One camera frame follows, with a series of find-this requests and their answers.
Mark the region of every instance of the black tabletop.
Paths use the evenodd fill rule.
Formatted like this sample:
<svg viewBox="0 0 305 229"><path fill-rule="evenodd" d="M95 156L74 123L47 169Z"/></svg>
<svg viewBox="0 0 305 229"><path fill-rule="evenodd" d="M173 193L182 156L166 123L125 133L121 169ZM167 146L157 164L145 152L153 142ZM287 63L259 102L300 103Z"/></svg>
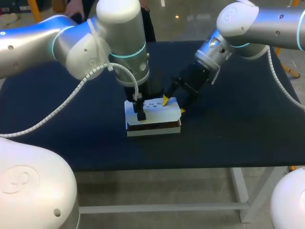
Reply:
<svg viewBox="0 0 305 229"><path fill-rule="evenodd" d="M194 61L201 42L148 44L153 75L164 85ZM273 54L278 78L297 96ZM30 69L5 81L0 91L0 133L24 130L47 116L78 81L59 63ZM125 94L113 73L89 81L56 117L14 141L61 155L74 170L193 167L263 167L305 164L305 115L283 95L267 56L247 61L233 55L214 85L182 119L177 135L128 138ZM176 94L181 103L185 94Z"/></svg>

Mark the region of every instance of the white spiral cable wrap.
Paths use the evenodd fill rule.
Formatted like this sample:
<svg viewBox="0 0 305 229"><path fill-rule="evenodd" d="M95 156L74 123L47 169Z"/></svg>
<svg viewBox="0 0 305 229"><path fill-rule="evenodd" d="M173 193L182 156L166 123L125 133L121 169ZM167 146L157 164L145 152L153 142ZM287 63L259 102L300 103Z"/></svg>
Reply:
<svg viewBox="0 0 305 229"><path fill-rule="evenodd" d="M272 63L272 58L271 58L271 52L270 52L270 46L268 46L268 61L269 61L269 65L270 65L270 69L271 69L271 73L275 79L275 82L277 83L277 85L280 87L280 89L282 90L282 92L287 96L287 98L296 106L298 106L299 108L305 110L305 106L303 106L302 104L300 104L297 100L295 100L287 91L286 89L283 87L283 85L281 84L281 82L279 81L279 79L277 78L277 75L275 73L275 69L273 67L273 63Z"/></svg>
<svg viewBox="0 0 305 229"><path fill-rule="evenodd" d="M130 76L130 78L133 82L133 85L134 85L134 91L135 91L134 97L136 100L139 97L139 87L138 87L138 84L137 84L137 81L136 81L134 75L127 68L125 68L124 66L122 66L118 63L110 63L110 65L114 68L120 68L120 69L124 70L128 74L128 76ZM108 66L109 66L108 64L103 64L101 66L98 66L94 70L92 70L90 73L88 73L85 76L85 78L83 78L82 81L78 84L78 86L74 89L74 91L70 94L70 96L59 107L57 107L51 114L49 114L47 117L42 119L36 125L32 126L31 128L28 128L26 130L19 131L19 132L13 133L13 134L0 134L0 137L4 137L4 138L18 137L18 136L28 134L28 133L38 129L39 127L44 125L47 121L52 119L55 115L57 115L69 102L71 102L71 100L76 96L76 94L80 91L80 89L85 85L85 83L90 79L90 77L94 73L96 73L97 71L102 70Z"/></svg>

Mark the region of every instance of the white table frame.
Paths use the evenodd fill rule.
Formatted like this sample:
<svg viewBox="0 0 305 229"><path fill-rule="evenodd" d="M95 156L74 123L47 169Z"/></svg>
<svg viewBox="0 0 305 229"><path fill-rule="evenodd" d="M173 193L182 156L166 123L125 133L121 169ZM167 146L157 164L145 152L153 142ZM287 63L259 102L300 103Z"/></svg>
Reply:
<svg viewBox="0 0 305 229"><path fill-rule="evenodd" d="M283 177L287 167L266 167L252 194L248 196L241 168L231 168L232 179L238 202L236 203L197 203L163 205L125 205L80 207L81 214L121 213L121 212L160 212L160 211L215 211L240 210L242 223L251 223L276 184Z"/></svg>

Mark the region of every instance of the gray floor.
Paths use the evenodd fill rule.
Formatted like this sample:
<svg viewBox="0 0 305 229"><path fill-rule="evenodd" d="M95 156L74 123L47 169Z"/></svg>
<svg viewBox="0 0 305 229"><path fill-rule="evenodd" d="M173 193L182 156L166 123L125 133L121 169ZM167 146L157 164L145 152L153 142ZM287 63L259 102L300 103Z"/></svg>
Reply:
<svg viewBox="0 0 305 229"><path fill-rule="evenodd" d="M147 0L158 41L204 40L215 27L220 10L233 0ZM254 0L259 6L287 6L290 0ZM51 10L42 13L51 16ZM33 24L20 15L6 28ZM291 80L305 104L305 54L283 50L280 59L301 73ZM263 168L244 169L249 191ZM76 173L81 206L236 201L228 169L175 169ZM272 229L268 202L257 220L240 224L237 211L83 215L81 229Z"/></svg>

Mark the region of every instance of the white box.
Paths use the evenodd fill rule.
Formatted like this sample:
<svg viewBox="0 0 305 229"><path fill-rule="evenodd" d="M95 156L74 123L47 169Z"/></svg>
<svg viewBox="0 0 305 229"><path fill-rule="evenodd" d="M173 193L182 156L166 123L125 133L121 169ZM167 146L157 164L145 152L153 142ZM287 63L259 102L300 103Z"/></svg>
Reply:
<svg viewBox="0 0 305 229"><path fill-rule="evenodd" d="M181 110L176 98L170 98L166 106L163 99L144 102L146 120L138 121L132 102L125 101L125 122L127 136L176 134L181 131Z"/></svg>

